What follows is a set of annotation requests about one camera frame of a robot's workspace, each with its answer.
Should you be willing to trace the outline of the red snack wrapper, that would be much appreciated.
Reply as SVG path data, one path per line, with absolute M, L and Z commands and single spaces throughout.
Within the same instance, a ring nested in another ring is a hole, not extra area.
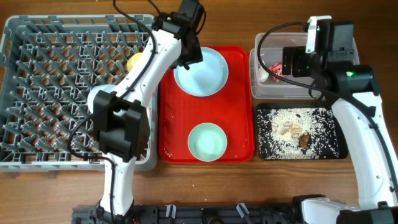
M 278 77 L 284 78 L 284 75 L 282 73 L 282 62 L 273 64 L 271 67 L 269 67 L 269 70 L 272 73 L 275 73 Z

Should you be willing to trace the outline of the white napkin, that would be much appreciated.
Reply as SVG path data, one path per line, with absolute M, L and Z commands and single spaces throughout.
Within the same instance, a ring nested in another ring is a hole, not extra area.
M 260 83 L 265 83 L 269 78 L 269 73 L 259 63 L 258 65 L 258 80 Z

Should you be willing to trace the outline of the light blue plate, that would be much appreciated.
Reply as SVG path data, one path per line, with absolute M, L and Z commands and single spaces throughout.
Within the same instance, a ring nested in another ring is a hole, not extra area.
M 203 60 L 190 65 L 190 69 L 174 70 L 177 85 L 187 94 L 206 97 L 219 92 L 228 81 L 229 68 L 226 59 L 216 50 L 201 47 Z

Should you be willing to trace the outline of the yellow plastic cup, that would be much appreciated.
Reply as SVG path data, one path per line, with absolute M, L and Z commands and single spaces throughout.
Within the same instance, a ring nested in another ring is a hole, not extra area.
M 127 60 L 127 62 L 126 62 L 127 72 L 130 72 L 134 68 L 135 64 L 139 61 L 141 55 L 142 55 L 142 53 L 138 52 Z

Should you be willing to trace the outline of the green bowl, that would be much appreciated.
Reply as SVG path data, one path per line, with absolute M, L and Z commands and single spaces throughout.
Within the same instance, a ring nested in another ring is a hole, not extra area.
M 226 152 L 228 138 L 218 125 L 202 123 L 190 131 L 187 145 L 194 158 L 202 162 L 214 162 Z

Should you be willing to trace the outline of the light blue small bowl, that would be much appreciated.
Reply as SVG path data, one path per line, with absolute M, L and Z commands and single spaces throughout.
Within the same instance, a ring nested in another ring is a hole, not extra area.
M 106 84 L 106 85 L 98 85 L 89 92 L 87 97 L 87 106 L 90 113 L 94 112 L 94 98 L 99 91 L 105 91 L 107 93 L 111 93 L 115 85 Z

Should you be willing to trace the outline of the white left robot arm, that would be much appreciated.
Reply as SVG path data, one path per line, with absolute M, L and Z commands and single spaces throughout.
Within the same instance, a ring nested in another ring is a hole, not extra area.
M 116 86 L 89 94 L 94 137 L 105 161 L 105 188 L 98 217 L 124 223 L 132 217 L 132 178 L 136 161 L 150 137 L 147 107 L 165 72 L 203 60 L 197 35 L 205 12 L 159 14 L 138 63 Z

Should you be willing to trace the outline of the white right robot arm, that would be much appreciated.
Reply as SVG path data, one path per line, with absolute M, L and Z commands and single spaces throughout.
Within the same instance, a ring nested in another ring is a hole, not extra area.
M 351 208 L 326 197 L 299 201 L 304 223 L 396 223 L 397 156 L 382 112 L 374 70 L 356 65 L 350 21 L 312 16 L 303 23 L 304 47 L 285 48 L 282 71 L 311 77 L 343 132 L 358 183 L 359 206 Z

